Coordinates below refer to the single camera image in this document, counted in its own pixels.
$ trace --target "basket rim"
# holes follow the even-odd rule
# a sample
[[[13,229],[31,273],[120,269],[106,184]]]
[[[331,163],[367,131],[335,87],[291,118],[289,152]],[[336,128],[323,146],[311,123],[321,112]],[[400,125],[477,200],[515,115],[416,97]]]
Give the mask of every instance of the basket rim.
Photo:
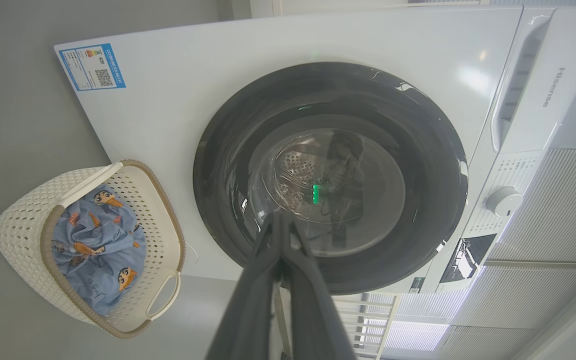
[[[181,269],[184,265],[184,260],[186,258],[186,243],[184,241],[184,235],[181,231],[181,226],[179,225],[179,221],[175,215],[175,211],[173,210],[172,205],[170,204],[169,198],[166,196],[164,189],[162,188],[162,184],[159,182],[153,171],[146,166],[141,161],[137,160],[121,160],[119,161],[124,167],[136,167],[139,170],[143,171],[149,178],[150,182],[155,187],[159,197],[161,198],[164,207],[166,208],[167,214],[172,221],[174,232],[179,239],[179,263],[176,267],[176,271],[181,272]],[[68,296],[68,298],[73,302],[78,309],[80,309],[94,324],[102,328],[103,330],[110,333],[110,335],[114,335],[120,339],[130,339],[134,338],[137,335],[141,334],[150,326],[151,319],[146,319],[142,322],[141,325],[137,326],[130,331],[121,331],[110,322],[106,321],[106,319],[101,316],[100,314],[96,313],[92,307],[90,307],[86,301],[73,289],[71,283],[66,279],[66,277],[62,274],[62,272],[57,267],[57,263],[55,262],[55,258],[53,257],[53,249],[52,249],[52,241],[53,241],[53,231],[55,226],[57,225],[57,221],[62,216],[66,208],[61,205],[57,204],[55,207],[50,211],[50,214],[46,218],[45,222],[43,223],[43,228],[41,229],[41,237],[39,239],[39,248],[41,251],[41,260],[45,265],[46,269],[55,280],[57,285],[61,288],[61,290]]]

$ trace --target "blue label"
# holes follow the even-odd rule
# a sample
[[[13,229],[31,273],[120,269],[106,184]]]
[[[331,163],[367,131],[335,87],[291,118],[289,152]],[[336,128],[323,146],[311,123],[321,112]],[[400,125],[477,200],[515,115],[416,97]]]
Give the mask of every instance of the blue label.
[[[60,50],[59,55],[77,91],[126,87],[109,43]]]

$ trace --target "qr code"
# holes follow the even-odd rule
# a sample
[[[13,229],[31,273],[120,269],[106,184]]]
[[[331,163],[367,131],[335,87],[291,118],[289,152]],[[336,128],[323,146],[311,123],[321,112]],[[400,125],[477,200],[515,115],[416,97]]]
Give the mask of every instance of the qr code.
[[[114,85],[112,78],[110,78],[110,74],[108,73],[107,68],[103,68],[101,70],[95,70],[94,73],[96,74],[96,78],[99,80],[100,86],[111,87]]]

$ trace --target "door glass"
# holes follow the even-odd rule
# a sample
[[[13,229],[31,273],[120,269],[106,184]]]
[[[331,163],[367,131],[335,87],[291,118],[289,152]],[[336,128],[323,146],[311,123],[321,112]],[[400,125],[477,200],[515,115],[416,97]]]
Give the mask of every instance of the door glass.
[[[316,256],[364,250],[393,230],[405,203],[402,171],[377,142],[341,129],[293,134],[266,153],[249,194],[261,226],[282,209],[301,220]]]

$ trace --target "washer door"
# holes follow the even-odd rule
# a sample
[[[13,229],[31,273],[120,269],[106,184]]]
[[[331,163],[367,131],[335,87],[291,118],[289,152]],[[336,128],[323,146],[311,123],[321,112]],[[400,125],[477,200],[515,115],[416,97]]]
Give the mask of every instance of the washer door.
[[[293,212],[333,295],[421,268],[467,194],[464,149],[439,107],[349,63],[284,68],[236,93],[201,137],[193,180],[206,227],[242,266],[265,216]]]

